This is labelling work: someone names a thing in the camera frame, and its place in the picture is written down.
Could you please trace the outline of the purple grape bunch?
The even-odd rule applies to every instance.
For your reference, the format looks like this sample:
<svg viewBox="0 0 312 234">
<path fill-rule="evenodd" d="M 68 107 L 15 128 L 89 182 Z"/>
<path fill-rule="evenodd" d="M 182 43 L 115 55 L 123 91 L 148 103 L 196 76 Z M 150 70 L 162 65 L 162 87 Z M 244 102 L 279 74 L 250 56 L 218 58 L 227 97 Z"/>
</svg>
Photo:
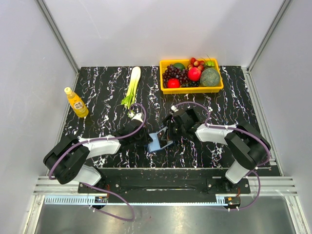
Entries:
<svg viewBox="0 0 312 234">
<path fill-rule="evenodd" d="M 167 81 L 171 78 L 177 78 L 180 81 L 180 85 L 185 82 L 189 82 L 188 78 L 188 70 L 179 70 L 178 68 L 173 67 L 173 65 L 167 66 L 165 71 L 162 73 L 162 81 L 163 81 L 163 88 L 167 88 Z"/>
</svg>

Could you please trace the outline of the red apple front left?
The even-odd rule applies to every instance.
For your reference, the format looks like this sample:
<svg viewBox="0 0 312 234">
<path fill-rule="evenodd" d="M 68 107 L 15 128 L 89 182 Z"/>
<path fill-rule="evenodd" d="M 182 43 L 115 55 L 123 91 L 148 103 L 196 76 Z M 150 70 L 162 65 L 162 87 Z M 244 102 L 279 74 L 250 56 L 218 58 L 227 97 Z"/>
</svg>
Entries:
<svg viewBox="0 0 312 234">
<path fill-rule="evenodd" d="M 171 78 L 167 81 L 167 88 L 179 88 L 180 81 L 177 78 Z"/>
</svg>

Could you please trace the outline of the red pink peach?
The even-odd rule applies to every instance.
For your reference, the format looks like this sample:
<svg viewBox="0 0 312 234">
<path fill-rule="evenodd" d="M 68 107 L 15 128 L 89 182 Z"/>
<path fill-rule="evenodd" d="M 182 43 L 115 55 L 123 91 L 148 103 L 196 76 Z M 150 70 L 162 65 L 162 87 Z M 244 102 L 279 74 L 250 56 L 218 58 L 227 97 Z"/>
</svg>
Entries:
<svg viewBox="0 0 312 234">
<path fill-rule="evenodd" d="M 188 78 L 191 81 L 199 81 L 201 76 L 201 71 L 197 67 L 193 67 L 188 71 Z"/>
</svg>

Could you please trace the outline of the yellow plastic fruit bin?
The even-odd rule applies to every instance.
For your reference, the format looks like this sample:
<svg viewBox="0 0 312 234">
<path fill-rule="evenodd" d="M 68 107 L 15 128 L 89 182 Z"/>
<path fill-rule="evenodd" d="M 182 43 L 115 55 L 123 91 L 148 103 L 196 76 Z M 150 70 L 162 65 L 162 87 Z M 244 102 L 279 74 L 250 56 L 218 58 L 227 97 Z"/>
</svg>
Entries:
<svg viewBox="0 0 312 234">
<path fill-rule="evenodd" d="M 220 90 L 224 88 L 222 76 L 220 73 L 218 62 L 215 58 L 202 58 L 202 60 L 208 60 L 211 61 L 214 65 L 214 69 L 218 71 L 218 74 L 220 76 L 220 82 L 217 86 L 211 86 L 211 87 L 186 87 L 186 88 L 164 88 L 163 86 L 163 73 L 167 69 L 167 66 L 170 64 L 174 64 L 177 62 L 182 63 L 185 67 L 187 67 L 190 64 L 190 61 L 188 59 L 169 59 L 169 60 L 161 60 L 159 62 L 159 72 L 160 72 L 160 89 L 163 92 L 164 95 L 173 95 L 173 94 L 196 94 L 196 93 L 218 93 Z"/>
</svg>

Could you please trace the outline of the dark blueberry cluster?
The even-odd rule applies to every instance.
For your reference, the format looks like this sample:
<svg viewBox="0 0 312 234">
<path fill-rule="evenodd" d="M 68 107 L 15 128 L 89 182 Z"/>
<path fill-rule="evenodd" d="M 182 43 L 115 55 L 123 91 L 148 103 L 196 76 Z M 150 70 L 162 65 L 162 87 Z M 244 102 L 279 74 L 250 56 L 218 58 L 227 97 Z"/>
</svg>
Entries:
<svg viewBox="0 0 312 234">
<path fill-rule="evenodd" d="M 199 81 L 189 81 L 183 83 L 180 87 L 181 88 L 192 88 L 192 87 L 198 87 L 200 85 Z"/>
</svg>

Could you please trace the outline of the green avocado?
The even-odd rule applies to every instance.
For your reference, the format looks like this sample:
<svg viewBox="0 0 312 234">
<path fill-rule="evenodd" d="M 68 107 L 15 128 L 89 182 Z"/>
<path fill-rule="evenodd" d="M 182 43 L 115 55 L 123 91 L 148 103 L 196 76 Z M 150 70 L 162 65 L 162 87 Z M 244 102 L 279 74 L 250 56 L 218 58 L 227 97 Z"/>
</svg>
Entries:
<svg viewBox="0 0 312 234">
<path fill-rule="evenodd" d="M 178 68 L 181 71 L 185 69 L 185 66 L 180 62 L 174 63 L 173 67 Z"/>
</svg>

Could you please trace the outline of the blue leather card holder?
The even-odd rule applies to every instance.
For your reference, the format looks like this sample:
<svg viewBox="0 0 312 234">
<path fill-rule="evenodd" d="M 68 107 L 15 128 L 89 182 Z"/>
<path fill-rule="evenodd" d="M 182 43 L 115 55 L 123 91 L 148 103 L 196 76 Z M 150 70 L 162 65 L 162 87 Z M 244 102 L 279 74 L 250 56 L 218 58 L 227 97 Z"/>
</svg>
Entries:
<svg viewBox="0 0 312 234">
<path fill-rule="evenodd" d="M 162 128 L 161 130 L 166 130 L 166 134 L 167 134 L 167 139 L 169 140 L 169 132 L 168 132 L 168 128 L 167 127 L 164 127 Z M 159 142 L 158 142 L 158 139 L 157 139 L 157 133 L 158 132 L 155 132 L 155 133 L 149 133 L 149 136 L 151 137 L 152 139 L 152 142 L 150 142 L 148 145 L 147 145 L 147 150 L 149 153 L 153 153 L 153 152 L 157 152 L 157 151 L 160 151 L 160 150 L 163 150 L 165 148 L 160 148 L 159 146 Z"/>
</svg>

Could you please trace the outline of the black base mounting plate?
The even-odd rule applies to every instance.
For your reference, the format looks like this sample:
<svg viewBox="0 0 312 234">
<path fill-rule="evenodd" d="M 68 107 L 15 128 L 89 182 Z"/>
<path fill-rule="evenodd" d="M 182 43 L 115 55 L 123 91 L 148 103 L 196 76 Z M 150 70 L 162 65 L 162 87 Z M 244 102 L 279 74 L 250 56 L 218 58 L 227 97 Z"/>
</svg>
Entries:
<svg viewBox="0 0 312 234">
<path fill-rule="evenodd" d="M 109 176 L 94 185 L 121 194 L 134 191 L 188 191 L 205 194 L 250 194 L 247 179 L 231 184 L 224 177 L 211 176 Z"/>
</svg>

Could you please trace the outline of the green netted melon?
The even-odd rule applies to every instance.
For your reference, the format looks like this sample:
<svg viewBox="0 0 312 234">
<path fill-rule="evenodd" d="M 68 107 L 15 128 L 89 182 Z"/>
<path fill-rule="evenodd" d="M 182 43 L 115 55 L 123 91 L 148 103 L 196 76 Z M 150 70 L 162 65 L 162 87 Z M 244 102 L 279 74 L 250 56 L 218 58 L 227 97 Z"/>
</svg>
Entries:
<svg viewBox="0 0 312 234">
<path fill-rule="evenodd" d="M 200 76 L 200 84 L 206 87 L 214 87 L 220 83 L 220 75 L 214 68 L 205 69 Z"/>
</svg>

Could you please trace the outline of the celery stalk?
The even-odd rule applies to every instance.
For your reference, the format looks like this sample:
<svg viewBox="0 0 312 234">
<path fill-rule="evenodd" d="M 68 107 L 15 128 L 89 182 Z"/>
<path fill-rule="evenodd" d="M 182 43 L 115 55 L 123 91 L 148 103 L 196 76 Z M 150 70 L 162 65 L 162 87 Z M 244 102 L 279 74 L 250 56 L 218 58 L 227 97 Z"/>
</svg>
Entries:
<svg viewBox="0 0 312 234">
<path fill-rule="evenodd" d="M 136 66 L 131 70 L 131 77 L 127 90 L 126 97 L 121 101 L 121 105 L 127 110 L 130 110 L 130 106 L 134 104 L 137 96 L 137 87 L 141 77 L 141 68 Z"/>
</svg>

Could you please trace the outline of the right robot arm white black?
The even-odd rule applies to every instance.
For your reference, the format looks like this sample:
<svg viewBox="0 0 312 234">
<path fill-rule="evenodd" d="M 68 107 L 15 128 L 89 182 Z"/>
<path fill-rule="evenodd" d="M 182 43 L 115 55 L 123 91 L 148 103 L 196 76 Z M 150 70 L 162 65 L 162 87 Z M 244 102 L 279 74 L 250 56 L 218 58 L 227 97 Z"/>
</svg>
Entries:
<svg viewBox="0 0 312 234">
<path fill-rule="evenodd" d="M 257 166 L 270 159 L 271 146 L 268 141 L 248 122 L 237 125 L 213 125 L 201 122 L 194 109 L 179 110 L 163 120 L 168 128 L 169 140 L 188 138 L 191 141 L 214 142 L 227 145 L 234 163 L 225 173 L 222 188 L 233 193 L 239 181 Z"/>
</svg>

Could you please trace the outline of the red cherry cluster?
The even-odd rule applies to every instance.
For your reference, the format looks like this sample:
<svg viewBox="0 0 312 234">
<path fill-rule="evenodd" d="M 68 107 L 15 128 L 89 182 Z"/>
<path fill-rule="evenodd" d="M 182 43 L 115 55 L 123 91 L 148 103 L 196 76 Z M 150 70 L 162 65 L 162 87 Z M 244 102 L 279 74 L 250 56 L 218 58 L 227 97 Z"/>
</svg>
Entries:
<svg viewBox="0 0 312 234">
<path fill-rule="evenodd" d="M 204 60 L 197 60 L 196 58 L 190 58 L 190 64 L 188 65 L 188 70 L 192 68 L 198 68 L 200 71 L 204 70 L 205 61 Z"/>
</svg>

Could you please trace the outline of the yellow juice bottle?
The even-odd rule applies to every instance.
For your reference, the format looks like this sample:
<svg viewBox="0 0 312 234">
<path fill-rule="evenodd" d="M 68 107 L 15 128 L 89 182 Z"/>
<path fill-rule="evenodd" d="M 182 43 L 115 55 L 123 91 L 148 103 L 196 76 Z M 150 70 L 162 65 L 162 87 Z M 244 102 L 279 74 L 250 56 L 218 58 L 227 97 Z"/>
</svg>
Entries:
<svg viewBox="0 0 312 234">
<path fill-rule="evenodd" d="M 70 88 L 66 87 L 64 92 L 67 96 L 68 102 L 72 107 L 73 111 L 79 118 L 85 118 L 88 116 L 89 111 L 82 101 L 82 99 Z"/>
</svg>

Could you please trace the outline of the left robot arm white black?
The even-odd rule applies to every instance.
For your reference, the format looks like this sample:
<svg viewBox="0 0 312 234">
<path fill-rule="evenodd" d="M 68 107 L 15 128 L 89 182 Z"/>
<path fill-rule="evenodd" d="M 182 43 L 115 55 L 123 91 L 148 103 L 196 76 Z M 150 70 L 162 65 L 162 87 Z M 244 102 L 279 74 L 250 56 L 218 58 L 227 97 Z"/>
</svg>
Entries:
<svg viewBox="0 0 312 234">
<path fill-rule="evenodd" d="M 60 184 L 71 181 L 88 183 L 90 189 L 100 193 L 106 181 L 94 167 L 85 161 L 101 155 L 114 155 L 134 145 L 145 146 L 152 142 L 143 122 L 143 113 L 135 114 L 130 122 L 113 135 L 98 138 L 77 138 L 68 134 L 44 157 L 43 164 L 52 173 L 50 177 Z"/>
</svg>

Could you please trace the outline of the green apple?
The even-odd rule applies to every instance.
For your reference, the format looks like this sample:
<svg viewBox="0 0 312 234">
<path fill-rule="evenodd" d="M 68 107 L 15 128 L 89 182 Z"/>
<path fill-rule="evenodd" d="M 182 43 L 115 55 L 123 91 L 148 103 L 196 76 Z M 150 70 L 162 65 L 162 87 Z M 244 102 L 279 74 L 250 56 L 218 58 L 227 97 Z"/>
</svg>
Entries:
<svg viewBox="0 0 312 234">
<path fill-rule="evenodd" d="M 204 67 L 205 68 L 214 68 L 215 67 L 215 63 L 212 60 L 208 60 L 204 63 Z"/>
</svg>

